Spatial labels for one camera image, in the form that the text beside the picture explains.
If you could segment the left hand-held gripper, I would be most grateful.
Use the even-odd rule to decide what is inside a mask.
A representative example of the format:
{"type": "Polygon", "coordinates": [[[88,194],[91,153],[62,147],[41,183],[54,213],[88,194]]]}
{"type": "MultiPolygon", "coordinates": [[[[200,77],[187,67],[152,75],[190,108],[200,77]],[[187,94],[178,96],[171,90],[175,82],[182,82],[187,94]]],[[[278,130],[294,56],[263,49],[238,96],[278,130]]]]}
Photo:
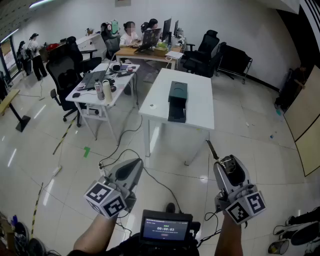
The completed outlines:
{"type": "Polygon", "coordinates": [[[140,158],[123,161],[98,180],[92,182],[84,193],[90,207],[107,219],[121,211],[131,212],[137,198],[134,193],[138,185],[144,163],[140,158]]]}

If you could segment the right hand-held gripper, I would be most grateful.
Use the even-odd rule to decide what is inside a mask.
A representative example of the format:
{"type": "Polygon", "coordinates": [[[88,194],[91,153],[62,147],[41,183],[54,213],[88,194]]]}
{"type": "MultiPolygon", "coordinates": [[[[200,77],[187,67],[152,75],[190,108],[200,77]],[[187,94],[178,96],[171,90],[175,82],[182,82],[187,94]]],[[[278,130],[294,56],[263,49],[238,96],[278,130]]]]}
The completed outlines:
{"type": "Polygon", "coordinates": [[[232,220],[241,225],[266,209],[262,193],[251,183],[247,168],[235,156],[220,159],[207,139],[206,144],[213,162],[213,172],[220,192],[214,202],[217,212],[226,212],[232,220]]]}

